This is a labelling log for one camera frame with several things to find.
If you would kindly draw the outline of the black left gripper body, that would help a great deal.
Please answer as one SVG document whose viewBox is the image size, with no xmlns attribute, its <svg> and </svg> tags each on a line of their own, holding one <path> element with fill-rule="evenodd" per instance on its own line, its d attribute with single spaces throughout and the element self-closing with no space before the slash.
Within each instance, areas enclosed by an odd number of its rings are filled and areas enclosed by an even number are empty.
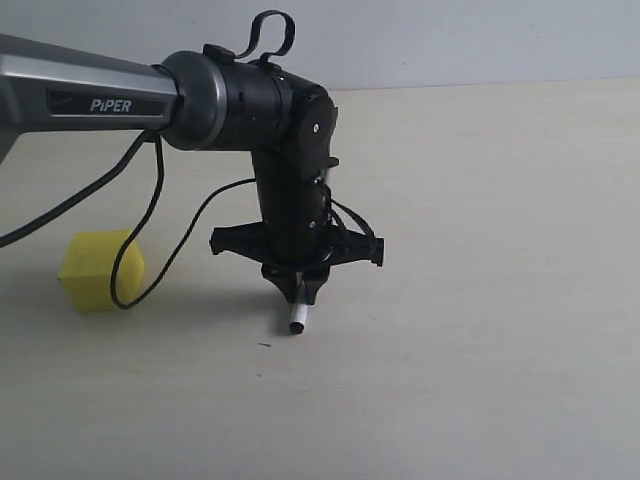
<svg viewBox="0 0 640 480">
<path fill-rule="evenodd" d="M 384 239 L 375 235 L 322 225 L 274 231 L 262 222 L 213 230 L 214 255 L 232 252 L 279 271 L 306 272 L 358 261 L 378 267 L 384 261 Z"/>
</svg>

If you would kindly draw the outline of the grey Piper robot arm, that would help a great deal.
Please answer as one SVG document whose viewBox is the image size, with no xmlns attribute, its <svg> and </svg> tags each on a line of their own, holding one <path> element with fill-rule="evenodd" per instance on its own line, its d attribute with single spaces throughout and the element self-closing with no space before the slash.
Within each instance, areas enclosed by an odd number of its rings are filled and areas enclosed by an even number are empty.
<svg viewBox="0 0 640 480">
<path fill-rule="evenodd" d="M 258 262 L 288 301 L 313 304 L 335 265 L 381 265 L 384 242 L 341 221 L 327 181 L 338 110 L 320 85 L 214 45 L 142 65 L 14 36 L 1 39 L 1 148 L 25 133 L 140 130 L 182 151 L 252 159 L 261 218 L 217 228 L 214 254 Z"/>
</svg>

